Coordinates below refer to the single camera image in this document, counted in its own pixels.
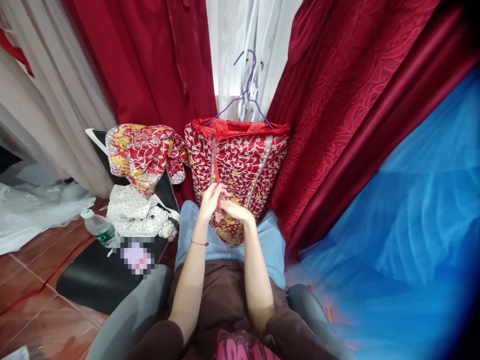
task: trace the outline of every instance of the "tiled floor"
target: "tiled floor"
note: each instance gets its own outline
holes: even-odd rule
[[[98,211],[107,200],[97,199],[92,207]],[[17,304],[0,316],[0,359],[24,345],[31,360],[84,360],[93,339],[108,318],[85,306],[75,304],[55,291],[57,280],[68,264],[94,238],[84,227],[83,219],[66,227],[44,231],[20,251],[0,256],[0,312],[23,295],[38,290],[66,256],[60,271],[37,296]],[[176,241],[169,244],[161,263],[175,265]]]

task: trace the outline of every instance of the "bottle cap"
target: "bottle cap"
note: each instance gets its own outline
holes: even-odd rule
[[[80,216],[84,219],[90,219],[91,217],[93,217],[95,215],[95,213],[93,212],[93,210],[91,209],[87,209],[85,211],[82,211],[80,213]]]

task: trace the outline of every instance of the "pink print on shirt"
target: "pink print on shirt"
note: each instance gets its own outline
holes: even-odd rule
[[[217,343],[216,360],[280,360],[256,337],[245,331],[231,333],[220,330]]]

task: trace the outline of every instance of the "white fabric bundle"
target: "white fabric bundle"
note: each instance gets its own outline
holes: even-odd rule
[[[158,198],[144,196],[134,186],[115,185],[106,217],[120,237],[150,238],[157,235],[172,241],[177,235],[172,214],[157,206]]]

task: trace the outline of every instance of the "red string bracelet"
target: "red string bracelet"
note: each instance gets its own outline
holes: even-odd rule
[[[201,243],[199,243],[199,242],[192,241],[192,239],[190,239],[190,242],[191,242],[191,243],[194,243],[194,244],[197,244],[197,245],[202,245],[202,246],[204,246],[204,247],[207,247],[207,246],[209,245],[208,242],[206,242],[206,243],[204,243],[204,244],[201,244]]]

